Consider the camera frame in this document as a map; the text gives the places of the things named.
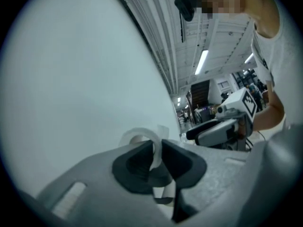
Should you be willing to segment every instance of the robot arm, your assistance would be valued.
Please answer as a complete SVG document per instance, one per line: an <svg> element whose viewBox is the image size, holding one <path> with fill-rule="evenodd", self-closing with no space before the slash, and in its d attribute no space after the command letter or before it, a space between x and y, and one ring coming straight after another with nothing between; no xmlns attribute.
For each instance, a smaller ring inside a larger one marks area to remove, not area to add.
<svg viewBox="0 0 303 227"><path fill-rule="evenodd" d="M218 108L216 118L198 125L187 132L188 140L197 145L245 151L246 139L238 139L239 121L245 122L246 137L252 134L257 104L246 88L227 98Z"/></svg>

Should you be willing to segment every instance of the ceiling light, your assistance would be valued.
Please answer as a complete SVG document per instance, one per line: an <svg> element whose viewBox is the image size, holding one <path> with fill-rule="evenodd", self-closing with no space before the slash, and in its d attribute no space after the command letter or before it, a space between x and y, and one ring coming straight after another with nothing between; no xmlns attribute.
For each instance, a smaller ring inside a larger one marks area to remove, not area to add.
<svg viewBox="0 0 303 227"><path fill-rule="evenodd" d="M253 56L254 56L254 54L251 53L251 55L246 59L246 61L244 63L247 64Z"/></svg>
<svg viewBox="0 0 303 227"><path fill-rule="evenodd" d="M208 54L208 50L205 50L205 51L202 52L202 55L201 55L197 70L195 72L195 75L198 75L200 73L200 71L202 69L202 66L203 66L203 64L206 60L207 54Z"/></svg>

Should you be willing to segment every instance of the gray plastic surface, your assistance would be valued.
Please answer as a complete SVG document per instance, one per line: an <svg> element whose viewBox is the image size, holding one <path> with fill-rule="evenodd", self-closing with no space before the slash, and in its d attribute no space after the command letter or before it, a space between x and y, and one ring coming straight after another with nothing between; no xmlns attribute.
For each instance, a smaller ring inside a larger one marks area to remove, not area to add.
<svg viewBox="0 0 303 227"><path fill-rule="evenodd" d="M52 214L47 208L41 206L36 199L26 192L19 191L19 195L24 203L30 207L34 211L35 215L38 216L43 223L47 224L47 226L72 227L63 219Z"/></svg>
<svg viewBox="0 0 303 227"><path fill-rule="evenodd" d="M280 132L270 142L256 144L250 153L177 143L202 156L207 172L184 201L199 213L180 227L257 226L294 186L302 169L303 127ZM68 216L74 226L175 226L150 195L127 192L111 174L114 159L133 149L128 145L91 156L47 186L38 196L46 208L60 199L75 182L87 184Z"/></svg>

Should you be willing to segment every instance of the metal beam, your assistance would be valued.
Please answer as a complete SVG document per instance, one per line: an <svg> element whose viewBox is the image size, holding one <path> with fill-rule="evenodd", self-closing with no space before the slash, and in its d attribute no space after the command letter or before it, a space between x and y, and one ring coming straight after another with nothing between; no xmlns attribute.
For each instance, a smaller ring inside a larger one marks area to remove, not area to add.
<svg viewBox="0 0 303 227"><path fill-rule="evenodd" d="M161 37L162 44L164 46L164 52L165 52L166 60L167 60L168 65L169 65L169 73L170 73L170 78L171 78L171 81L172 81L172 87L173 87L173 91L175 93L176 92L176 87L175 87L175 83L174 83L174 76L173 76L173 73L172 73L173 69L172 69L172 65L171 65L168 43L166 41L162 21L160 19L159 14L158 14L158 10L157 10L157 7L156 7L156 4L155 4L154 0L146 0L146 1L147 1L147 4L148 4L151 12L152 12L152 16L155 20L157 29L158 29L160 37Z"/></svg>
<svg viewBox="0 0 303 227"><path fill-rule="evenodd" d="M226 61L226 63L232 63L240 54L243 53L243 50L245 49L245 45L247 45L247 42L251 40L252 38L252 33L253 33L253 25L254 22L252 19L250 19L246 30L240 39L240 42L238 43L236 49L233 51L232 55L230 58Z"/></svg>
<svg viewBox="0 0 303 227"><path fill-rule="evenodd" d="M169 41L170 41L170 47L172 52L172 58L174 62L174 71L175 71L175 79L176 79L176 93L178 93L179 90L179 82L178 82L178 68L177 68L177 56L176 56L176 47L175 47L175 37L173 31L175 31L175 25L173 21L171 20L171 10L170 6L167 4L167 0L158 0L160 3L160 8L162 10L166 28L169 33Z"/></svg>
<svg viewBox="0 0 303 227"><path fill-rule="evenodd" d="M214 40L216 37L217 29L219 25L219 20L218 19L210 19L209 24L208 24L208 29L207 29L207 36L206 36L206 41L204 44L204 50L209 50L208 53L208 58L211 58L212 53L212 46L214 44ZM203 75L203 73L207 70L207 68L204 66L201 69L200 75Z"/></svg>
<svg viewBox="0 0 303 227"><path fill-rule="evenodd" d="M194 53L194 57L193 57L193 63L191 65L190 74L189 74L189 77L188 77L188 80L187 80L188 82L190 81L190 77L191 77L191 74L193 73L193 68L194 68L194 64L195 64L195 61L196 61L196 53L197 53L198 42L199 42L200 24L202 23L200 14L198 14L197 17L198 17L198 27L197 27L197 34L196 34L195 53Z"/></svg>
<svg viewBox="0 0 303 227"><path fill-rule="evenodd" d="M163 68L164 68L166 62L165 62L165 60L164 60L163 53L162 53L162 50L161 50L162 46L160 46L160 43L159 43L159 41L158 41L158 38L157 38L157 36L156 36L156 34L155 34L155 32L154 32L154 28L153 28L153 26L151 25L151 22L150 22L150 20L148 19L145 10L144 10L143 7L142 7L141 2L140 2L139 0L131 0L131 1L133 2L134 7L136 7L136 9L138 10L139 14L142 16L143 22L145 23L145 25L146 25L146 27L147 27L149 33L150 33L150 35L144 33L144 34L145 34L145 37L148 38L148 37L150 36L150 39L154 39L154 42L156 43L156 49L157 49L157 51L159 52L159 59L160 59L161 63L163 64ZM168 70L167 70L168 67L169 67L169 66L166 64L166 70L162 70L165 76L166 76L166 72L168 71Z"/></svg>
<svg viewBox="0 0 303 227"><path fill-rule="evenodd" d="M139 19L138 14L137 14L136 10L134 9L134 7L132 6L132 4L129 2L129 0L124 0L124 1L125 1L126 4L128 5L128 7L129 7L129 9L131 10L131 12L133 13L133 15L135 16L135 18L136 18L136 20L137 20L137 22L138 22L140 28L142 29L143 33L144 33L145 35L147 35L147 31L145 30L145 28L144 28L144 26L143 26L141 20ZM166 76L166 74L165 74L163 65L162 65L160 59L159 59L158 56L157 56L156 50L155 50L155 48L154 48L154 46L153 46L153 44L152 44L152 42L151 42L151 40L150 40L150 38L149 38L148 36L146 36L146 40L147 40L148 43L150 44L150 47L151 47L152 53L153 53L153 55L154 55L154 58L155 58L155 60L156 60L156 63L159 65L159 67L160 67L160 69L161 69L161 73L162 73L163 76L164 76L164 79L163 79L163 80L164 80L165 83L169 86L168 90L170 90L170 93L172 93L173 90L172 90L171 85L170 85L170 83L169 83L169 79L167 78L167 76Z"/></svg>
<svg viewBox="0 0 303 227"><path fill-rule="evenodd" d="M220 64L212 66L209 70L214 70L214 69L217 69L217 68L220 68L220 67L225 67L225 66L227 66L227 67L241 66L241 63L240 62L238 62L238 63L236 63L236 62L235 63L229 63L229 64L220 63Z"/></svg>
<svg viewBox="0 0 303 227"><path fill-rule="evenodd" d="M188 85L185 85L185 86L181 87L181 88L180 88L180 91L181 91L182 89L184 89L184 88L191 87L191 85L193 85L193 84L197 84L197 83L200 83L200 82L203 82L203 81L207 81L207 80L210 80L210 79L214 79L214 78L216 78L216 77L218 77L218 76L222 76L222 75L226 75L226 74L231 74L231 73L238 72L238 71L239 71L239 69L237 69L237 68L231 68L231 69L229 69L229 70L227 70L227 71L224 71L224 72L221 72L221 73L218 73L218 74L209 76L209 77L199 78L197 81L192 82L192 83L190 83L190 84L188 84Z"/></svg>

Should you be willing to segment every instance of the ceiling pipe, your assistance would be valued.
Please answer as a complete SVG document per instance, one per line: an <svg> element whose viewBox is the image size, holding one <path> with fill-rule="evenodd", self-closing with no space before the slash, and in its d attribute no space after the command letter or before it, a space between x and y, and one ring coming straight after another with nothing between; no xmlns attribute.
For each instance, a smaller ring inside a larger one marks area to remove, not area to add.
<svg viewBox="0 0 303 227"><path fill-rule="evenodd" d="M212 67L209 71L213 71L214 69L218 69L218 68L221 68L221 67L241 67L242 66L242 63L238 62L238 63L230 63L230 64L224 64L224 63L220 63L220 64L216 64L214 65L214 67Z"/></svg>
<svg viewBox="0 0 303 227"><path fill-rule="evenodd" d="M217 29L219 26L219 19L210 19L208 23L207 35L203 50L209 50L208 59L212 57L214 53L212 50L214 40L216 37ZM207 71L207 68L204 66L200 71L200 75L203 75Z"/></svg>
<svg viewBox="0 0 303 227"><path fill-rule="evenodd" d="M198 48L198 43L199 43L200 24L201 24L201 16L200 16L200 14L199 14L199 15L198 15L198 28L197 28L197 36L196 36L195 53L194 53L194 57L193 57L193 63L192 63L192 65L191 65L190 74L189 74L189 77L188 77L188 80L187 80L188 83L189 83L191 74L192 74L192 72L193 72L194 64L195 64L196 53L197 53L197 48Z"/></svg>
<svg viewBox="0 0 303 227"><path fill-rule="evenodd" d="M166 41L166 38L165 38L165 33L164 33L164 29L163 29L163 26L162 26L162 23L161 23L161 19L159 17L159 14L158 14L158 11L157 11L157 8L156 8L156 5L155 5L154 1L153 0L146 0L146 1L147 1L148 6L151 9L152 16L153 16L153 18L156 22L156 26L158 28L158 31L159 31L159 34L160 34L160 37L161 37L161 40L162 40L162 43L163 43L163 46L164 46L164 52L165 52L165 55L166 55L166 60L169 64L169 72L170 72L170 78L171 78L171 81L172 81L172 87L173 87L174 93L176 93L174 77L173 77L173 74L172 74L172 66L171 66L171 61L170 61L170 55L169 55L169 48L168 48L167 41Z"/></svg>
<svg viewBox="0 0 303 227"><path fill-rule="evenodd" d="M251 35L253 33L253 30L254 30L254 20L250 19L250 21L247 24L247 27L245 28L245 32L242 38L240 39L236 49L232 52L231 56L228 58L226 63L231 63L235 61L235 59L241 54L243 48L245 48L244 45L246 45L248 40L251 40Z"/></svg>
<svg viewBox="0 0 303 227"><path fill-rule="evenodd" d="M124 1L125 1L126 4L128 5L128 7L129 7L129 9L131 10L131 12L133 13L133 15L134 15L136 18L138 18L137 13L136 13L135 9L133 8L132 4L129 2L129 0L124 0ZM140 21L139 19L137 19L137 22L138 22L139 26L141 27L143 33L146 34L146 31L145 31L145 29L144 29L144 27L143 27L141 21ZM148 43L149 43L150 46L151 46L151 50L152 50L152 53L153 53L153 55L154 55L154 57L155 57L155 59L156 59L157 64L160 66L160 69L161 69L162 72L163 72L163 76L164 76L164 78L165 78L165 80L166 80L166 82L167 82L167 85L169 86L170 93L173 93L172 88L171 88L171 85L170 85L170 83L169 83L169 80L168 80L168 78L167 78L167 76L166 76L166 73L165 73L165 71L164 71L164 69L163 69L163 66L162 66L162 64L161 64L161 62L160 62L160 60L159 60L159 58L158 58L158 56L157 56L157 53L156 53L156 51L155 51L155 49L154 49L154 47L153 47L153 45L152 45L150 39L148 38L148 36L146 37L146 39L147 39Z"/></svg>
<svg viewBox="0 0 303 227"><path fill-rule="evenodd" d="M159 0L160 7L164 16L164 20L166 23L167 30L169 32L169 41L170 41L170 46L172 50L172 58L174 61L174 69L175 69L175 78L176 78L176 93L178 93L178 88L179 88L179 82L178 82L178 69L177 69L177 57L176 57L176 48L175 48L175 38L173 35L173 25L171 22L171 15L169 14L169 6L167 5L167 0Z"/></svg>
<svg viewBox="0 0 303 227"><path fill-rule="evenodd" d="M200 82L203 82L203 81L211 80L211 79L214 79L214 78L219 77L219 76L222 76L222 75L225 76L226 74L236 73L236 72L238 72L238 71L239 71L239 70L230 69L230 70L227 70L227 71L224 71L224 72L220 72L220 73L218 73L218 74L215 74L215 75L212 75L212 76L209 76L209 77L200 78L199 80L197 80L197 81L195 81L195 82L193 82L193 83L191 83L191 84L182 86L180 89L186 88L186 87L188 87L188 86L191 86L191 85L193 85L193 84L197 84L197 83L200 83Z"/></svg>
<svg viewBox="0 0 303 227"><path fill-rule="evenodd" d="M134 5L136 6L136 8L138 9L140 15L143 17L143 19L144 19L144 21L145 21L145 23L146 23L146 25L147 25L148 31L150 32L151 36L154 38L154 41L155 41L155 43L156 43L156 47L158 48L158 52L159 52L159 54L160 54L160 59L161 59L163 62L165 62L164 57L163 57L163 54L162 54L162 49L161 49L161 47L160 47L160 45L159 45L159 42L158 42L158 40L157 40L157 36L155 35L155 32L154 32L154 30L153 30L153 28L152 28L152 26L151 26L151 23L150 23L150 21L149 21L147 15L146 15L146 13L145 13L145 10L143 9L143 7L142 7L142 5L141 5L141 3L140 3L139 0L133 0L133 2L134 2Z"/></svg>

